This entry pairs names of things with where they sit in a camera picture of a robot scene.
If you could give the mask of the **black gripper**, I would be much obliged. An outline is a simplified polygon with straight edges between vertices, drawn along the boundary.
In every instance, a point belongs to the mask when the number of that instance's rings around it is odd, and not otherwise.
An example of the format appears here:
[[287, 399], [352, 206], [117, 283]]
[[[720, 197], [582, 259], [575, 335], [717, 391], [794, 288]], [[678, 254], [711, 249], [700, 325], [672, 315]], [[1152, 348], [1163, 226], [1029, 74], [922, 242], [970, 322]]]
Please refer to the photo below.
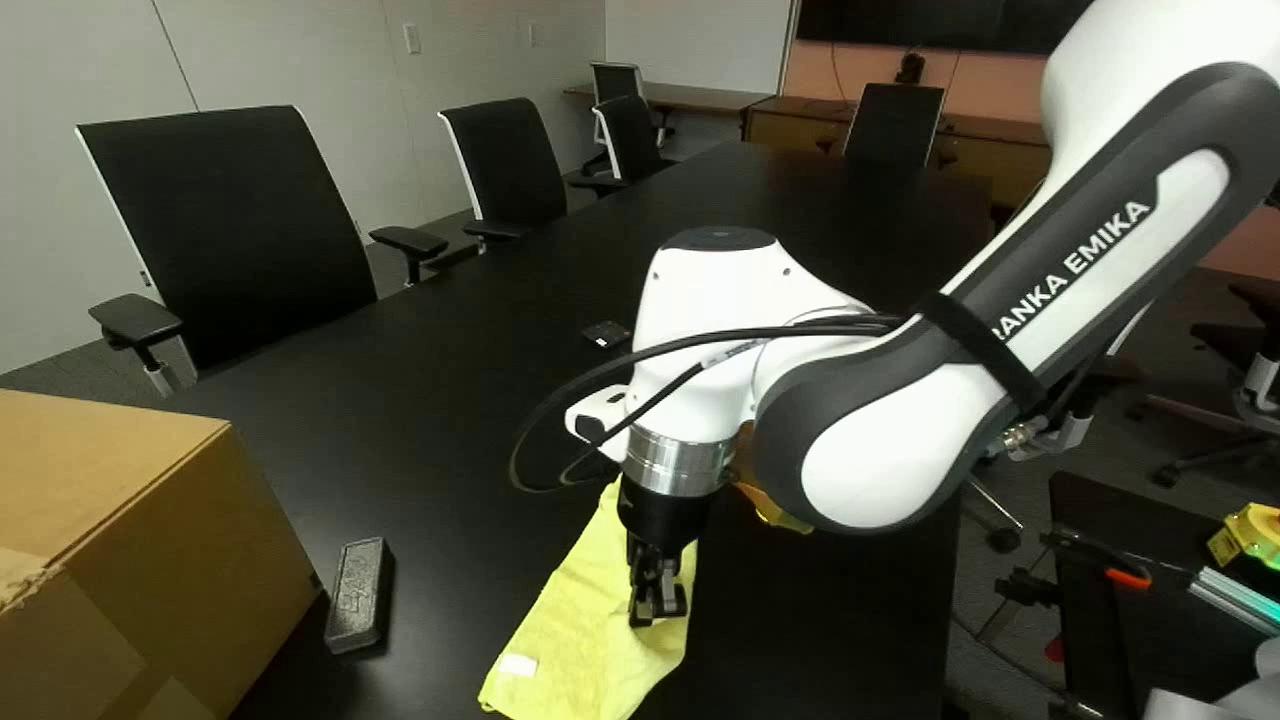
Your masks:
[[647, 630], [688, 614], [678, 556], [705, 531], [710, 496], [657, 496], [638, 482], [621, 484], [621, 524], [628, 531], [632, 605], [628, 626]]

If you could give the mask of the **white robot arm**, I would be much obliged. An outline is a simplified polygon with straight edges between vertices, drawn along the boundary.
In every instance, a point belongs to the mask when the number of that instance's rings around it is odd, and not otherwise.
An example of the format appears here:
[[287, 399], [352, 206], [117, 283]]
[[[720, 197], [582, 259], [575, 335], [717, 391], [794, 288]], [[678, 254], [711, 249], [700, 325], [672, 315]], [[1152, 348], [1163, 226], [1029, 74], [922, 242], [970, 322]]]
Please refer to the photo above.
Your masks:
[[563, 414], [621, 464], [638, 630], [688, 614], [679, 560], [732, 470], [801, 527], [909, 527], [1111, 356], [1278, 187], [1280, 0], [1091, 0], [1043, 64], [1042, 127], [1043, 184], [895, 322], [774, 232], [657, 249], [632, 377]]

